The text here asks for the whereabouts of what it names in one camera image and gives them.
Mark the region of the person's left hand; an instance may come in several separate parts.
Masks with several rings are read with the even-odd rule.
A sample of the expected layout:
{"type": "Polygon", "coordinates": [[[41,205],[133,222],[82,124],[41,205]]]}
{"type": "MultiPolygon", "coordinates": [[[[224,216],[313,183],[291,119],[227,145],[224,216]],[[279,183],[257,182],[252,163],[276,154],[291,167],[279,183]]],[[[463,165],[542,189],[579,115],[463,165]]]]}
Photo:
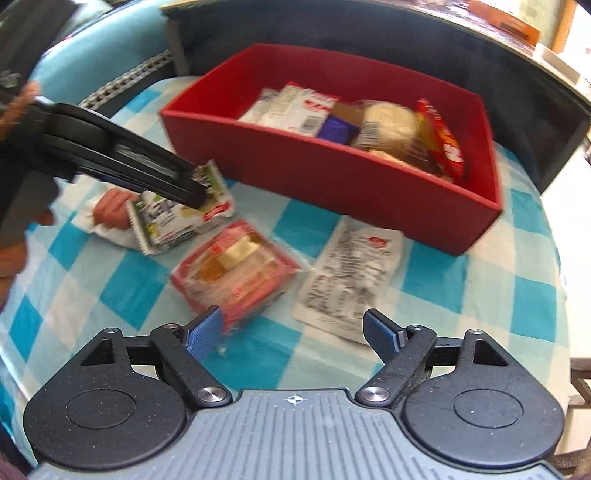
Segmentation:
{"type": "MultiPolygon", "coordinates": [[[[23,87],[19,96],[7,106],[1,117],[1,142],[8,139],[12,130],[25,114],[27,107],[40,92],[40,85],[37,82],[30,81],[23,87]]],[[[13,201],[14,195],[20,189],[22,179],[23,172],[20,168],[10,167],[7,172],[2,173],[1,186],[8,187],[9,193],[2,194],[1,199],[4,200],[7,196],[10,196],[10,201],[13,201]]],[[[26,267],[27,258],[27,244],[24,231],[21,230],[13,243],[1,249],[1,309],[4,309],[9,299],[17,276],[26,267]]]]}

